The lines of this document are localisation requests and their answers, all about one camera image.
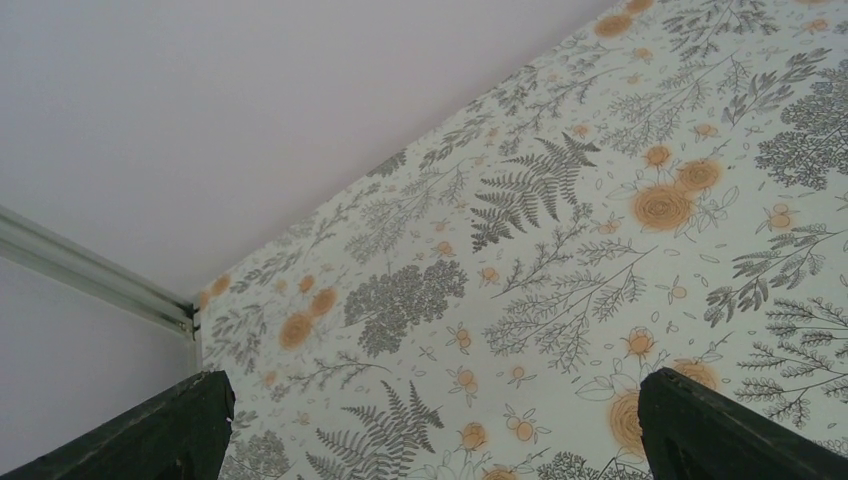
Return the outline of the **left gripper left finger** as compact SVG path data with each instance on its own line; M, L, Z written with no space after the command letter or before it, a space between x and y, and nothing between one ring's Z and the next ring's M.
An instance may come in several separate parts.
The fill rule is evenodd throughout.
M224 371L204 371L3 479L216 479L236 396Z

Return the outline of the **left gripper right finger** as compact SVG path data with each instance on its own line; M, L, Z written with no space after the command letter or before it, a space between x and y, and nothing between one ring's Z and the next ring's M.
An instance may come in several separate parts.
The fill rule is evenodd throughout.
M655 479L845 479L847 459L670 369L640 384Z

